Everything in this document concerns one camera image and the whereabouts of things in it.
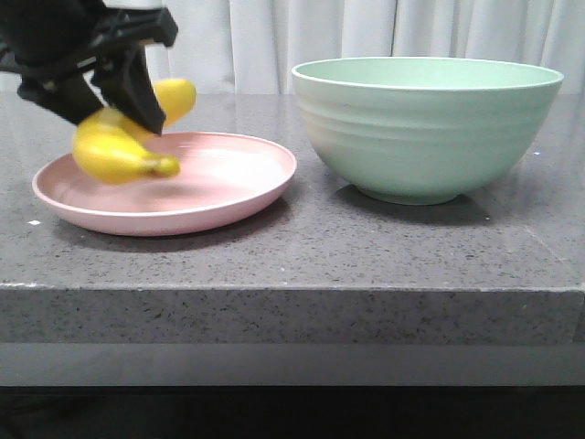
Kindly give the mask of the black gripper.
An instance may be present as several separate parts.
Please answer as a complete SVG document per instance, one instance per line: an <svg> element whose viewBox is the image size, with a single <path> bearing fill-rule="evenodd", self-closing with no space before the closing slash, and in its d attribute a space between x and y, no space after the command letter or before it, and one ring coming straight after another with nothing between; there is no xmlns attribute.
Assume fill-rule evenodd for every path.
<svg viewBox="0 0 585 439"><path fill-rule="evenodd" d="M96 65L91 83L104 100L148 132L160 134L165 113L150 81L144 46L174 45L178 26L166 7L109 7L102 1L3 1L1 71L60 76ZM103 108L83 76L23 77L25 101L79 125Z"/></svg>

